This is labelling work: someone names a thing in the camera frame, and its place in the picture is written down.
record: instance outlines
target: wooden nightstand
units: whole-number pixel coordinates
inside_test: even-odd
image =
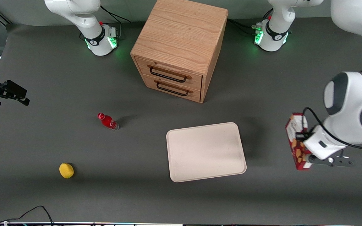
[[[227,9],[157,0],[131,50],[145,85],[203,103],[223,41]]]

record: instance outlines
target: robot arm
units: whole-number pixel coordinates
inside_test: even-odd
[[[117,47],[115,28],[100,24],[92,14],[100,8],[100,0],[45,0],[47,8],[71,21],[85,37],[88,48],[97,56]]]
[[[288,29],[296,18],[293,7],[317,6],[323,0],[268,0],[273,6],[271,19],[265,19],[256,24],[254,28],[259,28],[259,37],[255,39],[255,44],[266,51],[276,51],[286,42]]]
[[[343,30],[362,36],[362,0],[332,0],[333,22]],[[362,73],[345,72],[335,76],[324,91],[329,116],[324,127],[346,143],[362,144]],[[304,144],[316,157],[326,159],[347,145],[332,138],[321,126]]]
[[[336,75],[325,87],[324,105],[329,116],[323,126],[335,137],[350,144],[362,144],[362,73]],[[319,159],[326,159],[347,145],[316,126],[304,145]]]

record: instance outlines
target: black metal handle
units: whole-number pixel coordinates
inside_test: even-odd
[[[165,76],[164,74],[154,73],[152,70],[153,70],[153,67],[151,67],[151,69],[150,69],[150,72],[151,72],[152,75],[156,75],[156,76],[159,76],[159,77],[162,77],[162,78],[170,79],[170,80],[178,82],[178,83],[185,83],[185,81],[187,80],[187,76],[185,76],[183,80],[179,80],[179,79],[176,79],[176,78]]]
[[[158,89],[161,89],[161,90],[164,90],[164,91],[167,91],[167,92],[170,92],[170,93],[174,93],[174,94],[177,94],[177,95],[180,95],[180,96],[187,96],[189,91],[187,90],[187,93],[179,93],[179,92],[175,92],[175,91],[172,91],[172,90],[169,90],[169,89],[166,89],[166,88],[163,88],[163,87],[160,87],[158,86],[160,83],[159,82],[156,82],[156,87]]]

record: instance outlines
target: wall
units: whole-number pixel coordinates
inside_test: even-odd
[[[231,19],[262,17],[272,6],[266,0],[194,0],[226,8]],[[295,8],[297,17],[330,17],[330,1],[308,8]],[[101,0],[102,6],[112,13],[131,21],[145,21],[156,0]],[[44,0],[0,0],[0,11],[12,22],[34,26],[65,25],[70,22],[49,12]],[[95,13],[98,20],[114,22],[102,9]]]

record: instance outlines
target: yellow ball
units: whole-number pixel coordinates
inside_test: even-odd
[[[70,164],[62,163],[59,166],[59,173],[63,178],[69,179],[74,175],[74,169]]]

